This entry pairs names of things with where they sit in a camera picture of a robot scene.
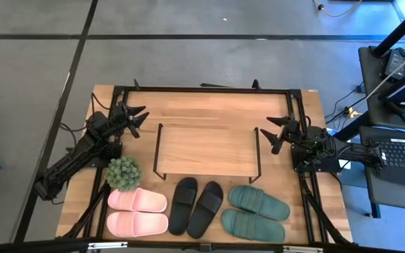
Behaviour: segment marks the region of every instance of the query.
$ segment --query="pink slipper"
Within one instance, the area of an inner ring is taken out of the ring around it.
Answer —
[[[168,218],[164,214],[115,212],[107,218],[107,227],[119,238],[158,235],[167,231]]]
[[[142,188],[131,192],[114,190],[109,195],[108,204],[118,210],[163,212],[167,208],[167,198],[163,194]]]

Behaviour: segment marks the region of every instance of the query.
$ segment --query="wooden table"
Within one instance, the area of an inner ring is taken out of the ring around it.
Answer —
[[[113,86],[96,85],[94,93],[103,105],[109,105]],[[326,125],[321,108],[318,91],[302,91],[304,110],[311,117],[313,125]],[[267,129],[278,134],[281,130],[268,122],[266,117],[282,117],[288,115],[285,96],[276,94],[239,94],[239,93],[179,93],[179,92],[141,92],[131,91],[128,105],[146,105],[150,113],[139,131],[141,137],[132,138],[129,131],[122,136],[122,156],[135,157],[143,169],[141,187],[164,194],[169,204],[176,184],[189,174],[198,180],[198,196],[209,181],[219,183],[224,191],[224,200],[213,222],[204,236],[195,240],[184,233],[174,236],[166,232],[162,235],[152,235],[129,240],[155,242],[213,242],[213,243],[260,243],[244,240],[227,234],[221,225],[221,214],[225,209],[235,209],[227,200],[232,187],[247,185],[248,176],[257,175],[255,154],[254,128]],[[97,103],[96,110],[107,114],[107,110]],[[167,173],[163,181],[153,173],[155,144],[158,134],[158,124],[163,124],[161,148],[157,164],[157,172]],[[184,138],[195,136],[188,142],[195,141],[197,145],[185,144]],[[307,232],[304,222],[304,212],[298,175],[293,171],[290,157],[290,145],[284,143],[279,155],[271,154],[271,146],[263,135],[259,135],[260,157],[262,161],[262,176],[252,186],[265,190],[266,193],[277,197],[290,206],[290,218],[282,222],[285,231],[285,242],[290,244],[306,244]],[[211,150],[215,145],[217,152]],[[217,155],[231,147],[226,155]],[[233,168],[239,167],[238,175]],[[71,181],[62,208],[56,235],[63,235],[87,208],[91,188],[94,181],[95,169],[82,169]],[[352,240],[347,220],[345,205],[339,183],[330,175],[318,173],[318,182],[323,209],[334,226],[348,240]],[[168,216],[171,205],[165,214]],[[109,208],[108,214],[114,212]],[[91,235],[96,234],[96,224],[100,210],[97,209],[92,223]],[[317,240],[320,240],[316,214],[312,212],[312,222]],[[105,239],[118,239],[106,228]]]

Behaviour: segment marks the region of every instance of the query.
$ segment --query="wooden tabletop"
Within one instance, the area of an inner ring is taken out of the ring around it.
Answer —
[[[94,93],[103,105],[109,105],[113,86],[96,85]],[[311,117],[313,125],[326,125],[318,91],[302,91],[304,111]],[[129,106],[145,105],[150,113],[141,126],[140,138],[135,139],[129,131],[122,136],[122,156],[135,157],[143,170],[140,187],[164,194],[169,204],[176,184],[184,177],[198,180],[198,196],[206,183],[216,181],[224,191],[224,199],[213,222],[199,240],[187,233],[174,236],[166,232],[129,240],[161,242],[218,242],[260,243],[233,237],[221,225],[221,214],[225,209],[235,209],[227,196],[238,185],[248,185],[248,177],[257,175],[257,154],[254,128],[267,129],[276,134],[281,129],[268,122],[266,117],[288,115],[284,95],[239,94],[239,93],[179,93],[131,91]],[[96,110],[107,111],[95,104]],[[157,171],[167,173],[163,181],[153,173],[155,144],[158,125],[163,124]],[[271,146],[263,135],[259,135],[262,176],[252,186],[286,202],[290,206],[290,218],[282,222],[285,242],[307,243],[307,232],[298,175],[293,171],[290,145],[284,143],[279,155],[271,154]],[[65,196],[62,214],[56,235],[68,232],[87,208],[95,169],[82,169],[76,173]],[[334,226],[348,240],[352,240],[345,204],[338,182],[330,175],[318,173],[318,182],[323,209]],[[171,205],[165,210],[169,216]],[[108,214],[116,212],[109,208]],[[314,232],[319,240],[316,214],[312,210]],[[96,210],[91,234],[96,234],[99,208]],[[118,239],[105,228],[105,239]]]

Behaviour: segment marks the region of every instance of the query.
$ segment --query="keyboard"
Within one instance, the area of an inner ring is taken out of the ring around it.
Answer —
[[[379,145],[383,168],[379,177],[383,180],[405,185],[405,139],[372,138],[372,143]]]

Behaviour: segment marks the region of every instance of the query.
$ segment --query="succulent plant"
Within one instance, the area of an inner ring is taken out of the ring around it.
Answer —
[[[110,187],[119,191],[130,191],[137,188],[142,176],[140,164],[132,157],[112,159],[106,174]]]

